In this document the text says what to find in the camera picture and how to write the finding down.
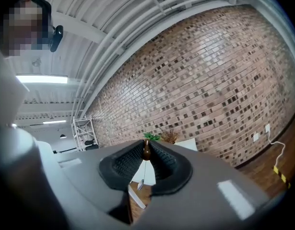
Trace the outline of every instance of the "electrical outlet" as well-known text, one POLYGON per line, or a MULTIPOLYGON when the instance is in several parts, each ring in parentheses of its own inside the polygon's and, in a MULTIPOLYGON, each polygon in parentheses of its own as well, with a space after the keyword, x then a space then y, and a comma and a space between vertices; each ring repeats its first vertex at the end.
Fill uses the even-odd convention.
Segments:
POLYGON ((256 133, 254 136, 253 136, 253 141, 255 142, 256 140, 259 139, 259 133, 256 133))
POLYGON ((266 126, 265 126, 265 128, 266 128, 266 133, 268 133, 268 132, 270 132, 270 124, 267 124, 266 126))

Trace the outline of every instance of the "ceiling light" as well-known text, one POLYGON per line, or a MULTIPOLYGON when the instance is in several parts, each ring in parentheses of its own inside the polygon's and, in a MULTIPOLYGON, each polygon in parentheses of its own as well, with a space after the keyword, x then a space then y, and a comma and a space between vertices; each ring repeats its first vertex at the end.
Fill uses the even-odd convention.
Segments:
POLYGON ((65 123, 66 120, 60 120, 60 121, 46 121, 43 122, 44 125, 48 125, 48 124, 57 124, 57 123, 65 123))
POLYGON ((44 75, 17 75, 22 83, 44 82, 44 83, 67 83, 67 77, 44 76, 44 75))

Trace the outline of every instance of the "person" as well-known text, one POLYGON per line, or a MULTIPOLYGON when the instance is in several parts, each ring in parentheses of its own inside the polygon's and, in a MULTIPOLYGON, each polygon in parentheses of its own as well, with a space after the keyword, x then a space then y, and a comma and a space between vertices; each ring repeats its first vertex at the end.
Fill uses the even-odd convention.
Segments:
POLYGON ((51 5, 46 0, 21 0, 0 22, 0 126, 12 125, 29 92, 6 59, 50 49, 54 30, 51 5))

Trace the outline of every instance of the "brown bottle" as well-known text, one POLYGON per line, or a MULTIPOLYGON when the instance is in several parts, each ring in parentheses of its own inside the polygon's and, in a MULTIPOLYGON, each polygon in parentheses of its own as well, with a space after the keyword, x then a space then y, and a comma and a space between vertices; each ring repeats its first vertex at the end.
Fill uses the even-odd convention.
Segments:
POLYGON ((145 139, 144 141, 144 152, 143 152, 143 159, 148 161, 151 157, 151 150, 149 149, 149 139, 145 139))

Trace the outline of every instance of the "ceiling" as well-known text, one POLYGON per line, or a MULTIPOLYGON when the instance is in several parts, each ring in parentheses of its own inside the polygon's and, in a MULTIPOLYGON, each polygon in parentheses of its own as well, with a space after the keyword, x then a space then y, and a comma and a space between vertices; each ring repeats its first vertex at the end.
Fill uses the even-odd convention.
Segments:
POLYGON ((64 27, 57 51, 10 58, 9 62, 16 74, 67 76, 69 82, 26 84, 30 92, 15 120, 20 127, 44 127, 43 121, 82 117, 106 81, 148 40, 199 13, 193 10, 197 5, 229 5, 227 0, 47 1, 52 5, 54 26, 64 27))

